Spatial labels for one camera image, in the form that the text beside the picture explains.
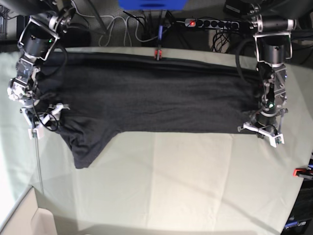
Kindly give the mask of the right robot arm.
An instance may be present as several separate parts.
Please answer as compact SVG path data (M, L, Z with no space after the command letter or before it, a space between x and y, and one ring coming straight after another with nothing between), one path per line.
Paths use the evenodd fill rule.
M31 139L44 136L44 129L55 132L59 126L61 111L68 105L42 102L39 80L45 78L42 65L49 55L59 47L75 14L69 0L2 0L1 5L20 16L28 17L28 22L18 39L21 56L16 63L17 74L9 81L7 88L10 100L22 104L21 113L29 125Z

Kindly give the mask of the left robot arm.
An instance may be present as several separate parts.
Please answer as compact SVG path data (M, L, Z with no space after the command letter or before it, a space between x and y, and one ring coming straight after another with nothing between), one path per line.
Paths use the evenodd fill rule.
M248 130L259 138L267 138L272 147L284 144L281 131L284 115L288 112L285 62L292 58L291 32L296 20L265 12L260 4L251 4L247 18L252 31L257 60L256 70L260 77L257 90L258 109L249 121L238 127Z

